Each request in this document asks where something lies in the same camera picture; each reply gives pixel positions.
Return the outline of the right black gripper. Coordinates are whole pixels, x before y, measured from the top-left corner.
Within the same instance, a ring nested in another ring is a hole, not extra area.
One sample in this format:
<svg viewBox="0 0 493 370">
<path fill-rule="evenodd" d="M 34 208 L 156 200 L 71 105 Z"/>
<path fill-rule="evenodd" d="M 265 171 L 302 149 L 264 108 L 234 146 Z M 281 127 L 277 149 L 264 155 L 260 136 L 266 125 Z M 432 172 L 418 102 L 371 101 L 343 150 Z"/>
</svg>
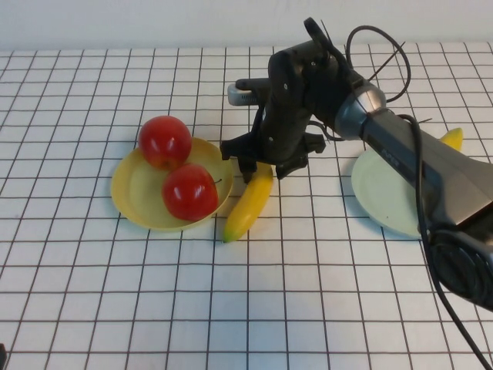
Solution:
<svg viewBox="0 0 493 370">
<path fill-rule="evenodd" d="M 250 132 L 222 141 L 222 159 L 237 159 L 245 184 L 253 179 L 259 161 L 275 165 L 277 178 L 282 180 L 305 168 L 310 153 L 325 150 L 321 134 L 305 133 L 311 117 L 305 108 L 282 103 L 270 95 L 257 137 Z"/>
</svg>

